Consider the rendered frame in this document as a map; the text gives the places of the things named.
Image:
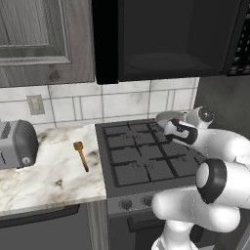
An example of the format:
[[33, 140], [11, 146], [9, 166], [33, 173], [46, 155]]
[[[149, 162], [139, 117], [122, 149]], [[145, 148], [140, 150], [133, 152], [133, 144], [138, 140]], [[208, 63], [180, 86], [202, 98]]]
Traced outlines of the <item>black gas hob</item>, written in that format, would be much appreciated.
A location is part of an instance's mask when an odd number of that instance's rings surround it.
[[152, 119], [102, 123], [96, 126], [109, 198], [195, 184], [205, 157], [166, 140]]

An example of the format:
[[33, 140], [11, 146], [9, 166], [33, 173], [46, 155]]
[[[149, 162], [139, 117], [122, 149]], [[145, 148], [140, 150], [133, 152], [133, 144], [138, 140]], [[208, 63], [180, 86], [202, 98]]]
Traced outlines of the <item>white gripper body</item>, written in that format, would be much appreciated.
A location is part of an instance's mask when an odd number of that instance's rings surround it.
[[165, 125], [164, 135], [170, 142], [191, 146], [197, 140], [198, 131], [195, 127], [173, 118]]

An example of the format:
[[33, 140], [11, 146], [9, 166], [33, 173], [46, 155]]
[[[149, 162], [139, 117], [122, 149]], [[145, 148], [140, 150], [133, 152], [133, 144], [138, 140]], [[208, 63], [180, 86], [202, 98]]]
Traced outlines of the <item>dark grey cupboard door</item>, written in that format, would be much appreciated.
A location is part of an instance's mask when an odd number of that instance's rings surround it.
[[91, 250], [86, 221], [78, 214], [0, 229], [0, 250]]

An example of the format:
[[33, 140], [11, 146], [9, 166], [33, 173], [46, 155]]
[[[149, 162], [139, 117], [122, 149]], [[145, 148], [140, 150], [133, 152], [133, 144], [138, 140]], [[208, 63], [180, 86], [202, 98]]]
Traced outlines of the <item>grey wall socket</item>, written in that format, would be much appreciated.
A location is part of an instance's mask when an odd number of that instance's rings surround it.
[[41, 95], [33, 95], [26, 97], [29, 111], [31, 115], [40, 115], [45, 113], [43, 100]]

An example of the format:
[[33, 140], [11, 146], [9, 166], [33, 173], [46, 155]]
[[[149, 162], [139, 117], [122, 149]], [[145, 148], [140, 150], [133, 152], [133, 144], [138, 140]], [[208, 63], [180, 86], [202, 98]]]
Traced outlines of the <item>grey wooden cupboard door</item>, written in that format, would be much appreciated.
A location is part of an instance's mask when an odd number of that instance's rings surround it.
[[90, 0], [0, 0], [0, 88], [94, 78]]

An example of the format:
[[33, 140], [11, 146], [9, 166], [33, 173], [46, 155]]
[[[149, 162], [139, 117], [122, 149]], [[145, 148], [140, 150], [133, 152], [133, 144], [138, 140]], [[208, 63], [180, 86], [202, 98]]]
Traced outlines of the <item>black oven door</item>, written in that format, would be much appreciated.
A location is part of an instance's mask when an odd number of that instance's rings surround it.
[[157, 219], [152, 212], [114, 217], [109, 220], [109, 250], [151, 250], [153, 242], [161, 235], [164, 226], [129, 232], [127, 219], [136, 222]]

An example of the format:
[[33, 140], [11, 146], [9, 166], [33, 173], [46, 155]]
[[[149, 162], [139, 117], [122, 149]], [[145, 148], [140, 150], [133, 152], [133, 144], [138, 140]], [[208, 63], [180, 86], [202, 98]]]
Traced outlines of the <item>wooden spatula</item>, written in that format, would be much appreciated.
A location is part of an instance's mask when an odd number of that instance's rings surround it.
[[86, 172], [89, 172], [89, 167], [87, 165], [87, 162], [86, 162], [86, 159], [85, 159], [85, 156], [84, 156], [84, 153], [83, 153], [83, 144], [81, 142], [75, 142], [73, 144], [74, 146], [74, 149], [79, 153], [80, 155], [80, 158], [81, 158], [81, 161], [83, 163], [83, 166], [84, 166], [84, 169]]

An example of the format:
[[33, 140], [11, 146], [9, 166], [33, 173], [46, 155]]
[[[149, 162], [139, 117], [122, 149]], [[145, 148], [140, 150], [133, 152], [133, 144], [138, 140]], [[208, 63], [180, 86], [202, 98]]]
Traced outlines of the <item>grey metal pot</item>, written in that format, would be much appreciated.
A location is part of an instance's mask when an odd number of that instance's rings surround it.
[[155, 122], [161, 129], [164, 129], [169, 120], [177, 118], [181, 121], [186, 121], [186, 116], [186, 112], [162, 111], [155, 116]]

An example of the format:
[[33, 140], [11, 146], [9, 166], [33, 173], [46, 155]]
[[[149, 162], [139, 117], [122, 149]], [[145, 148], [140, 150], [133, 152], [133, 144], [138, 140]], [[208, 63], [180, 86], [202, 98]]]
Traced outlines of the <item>grey toaster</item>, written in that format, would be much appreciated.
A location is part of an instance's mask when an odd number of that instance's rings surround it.
[[0, 122], [0, 170], [32, 166], [39, 148], [33, 125], [26, 120]]

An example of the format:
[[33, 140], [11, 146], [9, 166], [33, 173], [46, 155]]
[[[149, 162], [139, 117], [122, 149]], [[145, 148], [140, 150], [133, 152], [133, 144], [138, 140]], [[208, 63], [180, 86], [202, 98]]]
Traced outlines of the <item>dark grey drawer front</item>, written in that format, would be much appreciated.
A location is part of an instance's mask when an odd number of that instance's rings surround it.
[[64, 218], [68, 216], [72, 216], [78, 213], [80, 208], [79, 204], [65, 206], [63, 209], [39, 213], [36, 215], [29, 215], [24, 217], [18, 217], [13, 219], [0, 220], [0, 229], [11, 228], [23, 225], [29, 225], [34, 223], [51, 221], [59, 218]]

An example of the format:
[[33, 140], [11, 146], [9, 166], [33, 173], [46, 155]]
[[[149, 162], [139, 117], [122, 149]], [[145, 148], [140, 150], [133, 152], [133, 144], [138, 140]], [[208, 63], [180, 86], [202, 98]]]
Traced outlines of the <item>black microwave oven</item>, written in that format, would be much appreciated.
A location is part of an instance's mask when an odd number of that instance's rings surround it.
[[96, 80], [250, 74], [250, 0], [91, 0]]

